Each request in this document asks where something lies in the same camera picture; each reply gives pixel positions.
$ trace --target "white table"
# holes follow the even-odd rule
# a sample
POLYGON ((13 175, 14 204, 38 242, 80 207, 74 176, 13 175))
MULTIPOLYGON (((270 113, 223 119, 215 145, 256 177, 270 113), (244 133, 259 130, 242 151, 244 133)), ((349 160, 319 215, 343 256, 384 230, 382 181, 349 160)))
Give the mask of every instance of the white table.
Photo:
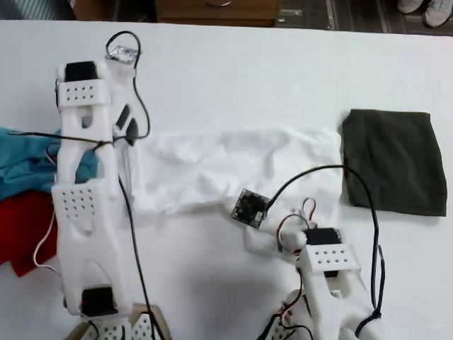
MULTIPOLYGON (((63 62, 100 59, 116 31, 143 44, 138 87, 153 130, 206 131, 268 126, 336 129, 351 108, 426 111, 453 178, 451 38, 314 30, 77 22, 0 22, 0 125, 58 128, 53 82, 63 62)), ((451 201, 448 213, 452 213, 451 201)), ((379 212, 386 258, 388 339, 451 339, 451 218, 379 212)), ((369 211, 343 206, 369 283, 369 211)), ((243 231, 216 209, 149 222, 139 251, 150 299, 173 338, 255 339, 297 287, 281 260, 243 250, 243 231)), ((143 301, 130 239, 125 256, 143 301)), ((57 278, 18 279, 0 266, 0 338, 61 339, 78 322, 62 306, 57 278)))

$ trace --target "dark green cloth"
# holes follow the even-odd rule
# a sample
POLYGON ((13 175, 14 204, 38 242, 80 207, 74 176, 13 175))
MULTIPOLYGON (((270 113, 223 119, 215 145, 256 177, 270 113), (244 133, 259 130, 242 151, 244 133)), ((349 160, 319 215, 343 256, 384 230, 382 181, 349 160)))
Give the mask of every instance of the dark green cloth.
MULTIPOLYGON (((343 156, 366 181, 376 209, 446 216, 447 181, 428 113, 351 110, 343 156)), ((345 179, 351 205, 369 207, 360 182, 345 179)))

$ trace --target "black cable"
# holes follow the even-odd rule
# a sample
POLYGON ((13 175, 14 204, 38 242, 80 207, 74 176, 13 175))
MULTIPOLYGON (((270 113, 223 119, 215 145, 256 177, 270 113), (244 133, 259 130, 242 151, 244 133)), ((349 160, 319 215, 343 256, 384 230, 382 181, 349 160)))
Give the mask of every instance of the black cable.
POLYGON ((96 326, 96 324, 94 322, 92 322, 91 320, 88 321, 88 323, 93 326, 94 330, 96 331, 96 338, 94 340, 98 340, 99 339, 99 328, 96 326))
POLYGON ((149 314, 149 319, 151 320, 151 338, 153 340, 156 339, 156 336, 154 334, 154 326, 156 326, 157 333, 159 333, 160 338, 162 340, 165 340, 164 334, 163 334, 163 332, 161 330, 161 327, 157 323, 156 317, 155 317, 154 313, 151 310, 151 305, 149 304, 147 287, 145 286, 145 283, 144 283, 144 278, 143 278, 143 273, 142 273, 142 265, 140 264, 139 252, 138 252, 138 248, 137 248, 137 240, 135 239, 135 225, 134 225, 134 218, 132 216, 132 208, 130 206, 130 201, 129 201, 129 198, 127 197, 127 192, 126 192, 125 186, 123 185, 120 177, 118 177, 118 181, 120 182, 122 195, 124 196, 125 202, 126 202, 127 214, 129 215, 130 231, 131 231, 131 234, 132 234, 132 243, 134 245, 135 261, 137 262, 137 270, 139 271, 140 282, 142 284, 142 289, 143 289, 143 295, 144 295, 145 302, 147 304, 147 312, 149 314))
POLYGON ((43 132, 23 132, 23 131, 10 131, 7 133, 11 136, 38 136, 38 137, 49 137, 49 138, 56 138, 58 140, 77 140, 80 142, 88 142, 88 143, 95 143, 96 146, 93 150, 98 149, 107 144, 112 144, 111 141, 104 141, 104 140, 91 140, 89 138, 81 138, 81 137, 71 137, 71 136, 61 136, 56 135, 54 133, 43 133, 43 132))
POLYGON ((296 331, 292 331, 292 332, 289 333, 286 337, 284 337, 282 340, 288 340, 291 336, 294 335, 294 333, 296 333, 296 331))
POLYGON ((299 274, 300 276, 300 287, 299 287, 299 292, 297 292, 297 296, 296 298, 291 302, 289 303, 284 309, 283 311, 280 313, 280 325, 286 329, 287 331, 290 331, 290 330, 293 330, 293 329, 305 329, 308 333, 309 333, 309 336, 310 336, 310 339, 311 340, 314 340, 313 338, 313 333, 311 333, 311 330, 310 328, 308 328, 307 326, 305 326, 304 324, 295 324, 293 326, 286 326, 283 322, 284 320, 282 319, 282 317, 291 309, 294 307, 294 305, 296 305, 297 301, 300 300, 301 296, 302 296, 302 288, 304 286, 304 283, 302 281, 302 272, 297 269, 297 273, 299 274))
MULTIPOLYGON (((363 320, 360 324, 359 327, 361 326, 363 328, 366 323, 373 319, 377 319, 381 317, 381 307, 382 307, 382 298, 384 294, 384 281, 385 281, 385 270, 382 270, 381 274, 381 283, 380 283, 380 288, 379 288, 379 304, 376 305, 376 267, 377 267, 377 252, 378 249, 380 249, 380 246, 378 245, 379 241, 379 223, 377 222, 377 216, 376 216, 376 210, 374 209, 371 193, 369 192, 368 186, 363 180, 363 178, 354 170, 351 169, 349 166, 343 165, 343 164, 334 164, 334 165, 323 165, 323 166, 317 166, 315 168, 306 170, 304 172, 301 172, 300 174, 297 174, 296 176, 292 177, 290 180, 288 180, 283 186, 278 189, 277 193, 269 200, 268 205, 266 206, 265 213, 269 211, 269 209, 272 207, 272 205, 275 203, 277 198, 281 195, 281 193, 290 185, 292 182, 296 181, 297 179, 300 179, 301 177, 308 175, 312 172, 318 171, 318 170, 323 170, 323 169, 344 169, 351 174, 353 174, 359 182, 362 184, 365 193, 368 198, 369 202, 369 209, 371 210, 372 214, 372 219, 373 219, 373 225, 374 225, 374 236, 373 236, 373 251, 372 251, 372 267, 371 267, 371 301, 372 305, 374 308, 374 311, 372 315, 365 320, 363 320)), ((379 255, 381 257, 381 264, 384 262, 384 257, 382 256, 382 251, 379 250, 379 255)))
MULTIPOLYGON (((385 261, 384 257, 382 256, 382 249, 379 246, 379 256, 381 257, 381 281, 379 283, 379 291, 384 292, 384 281, 385 281, 385 261)), ((382 307, 382 293, 379 294, 379 299, 377 301, 377 307, 373 311, 373 313, 367 317, 366 319, 362 320, 357 328, 355 329, 355 336, 358 338, 360 332, 362 331, 363 327, 367 325, 368 322, 373 321, 374 319, 379 319, 381 317, 381 307, 382 307)))
MULTIPOLYGON (((139 95, 139 92, 137 90, 137 80, 136 80, 137 79, 137 66, 139 64, 140 55, 142 54, 142 44, 140 42, 140 39, 139 39, 139 37, 137 37, 137 35, 135 33, 131 32, 130 30, 121 30, 120 32, 117 32, 114 35, 112 35, 112 37, 110 37, 110 39, 105 44, 105 51, 107 52, 107 55, 109 57, 111 57, 111 52, 109 50, 110 45, 112 45, 113 41, 115 41, 116 38, 118 38, 120 35, 125 35, 125 34, 131 35, 132 37, 134 37, 135 41, 137 41, 137 58, 135 59, 135 62, 134 62, 135 74, 134 74, 134 77, 132 78, 132 86, 134 87, 135 96, 139 100, 140 105, 142 106, 144 114, 147 118, 147 132, 142 136, 133 137, 133 139, 142 140, 143 138, 148 137, 149 134, 151 133, 151 118, 149 117, 148 109, 144 105, 142 97, 139 95)), ((128 138, 128 136, 119 136, 119 137, 114 138, 113 141, 122 140, 122 139, 126 139, 126 138, 128 138)))

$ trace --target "blue cloth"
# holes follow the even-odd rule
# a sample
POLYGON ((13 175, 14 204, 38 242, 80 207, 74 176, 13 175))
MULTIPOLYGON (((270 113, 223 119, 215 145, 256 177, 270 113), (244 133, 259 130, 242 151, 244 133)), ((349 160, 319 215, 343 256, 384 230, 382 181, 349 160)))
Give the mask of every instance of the blue cloth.
MULTIPOLYGON (((7 135, 0 127, 0 200, 26 190, 50 192, 57 167, 45 155, 45 149, 56 138, 7 135)), ((59 145, 50 147, 56 155, 59 145)), ((76 173, 76 183, 84 183, 96 176, 98 160, 94 152, 86 152, 76 173)))

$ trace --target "shoe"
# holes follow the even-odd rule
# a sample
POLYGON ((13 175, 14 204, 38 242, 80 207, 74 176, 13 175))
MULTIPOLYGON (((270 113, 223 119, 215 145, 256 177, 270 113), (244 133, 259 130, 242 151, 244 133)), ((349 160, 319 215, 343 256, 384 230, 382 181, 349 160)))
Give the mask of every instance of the shoe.
POLYGON ((434 28, 446 23, 452 14, 453 0, 432 0, 423 14, 423 22, 434 28))
POLYGON ((402 14, 414 12, 422 6, 423 0, 398 0, 398 10, 402 14))

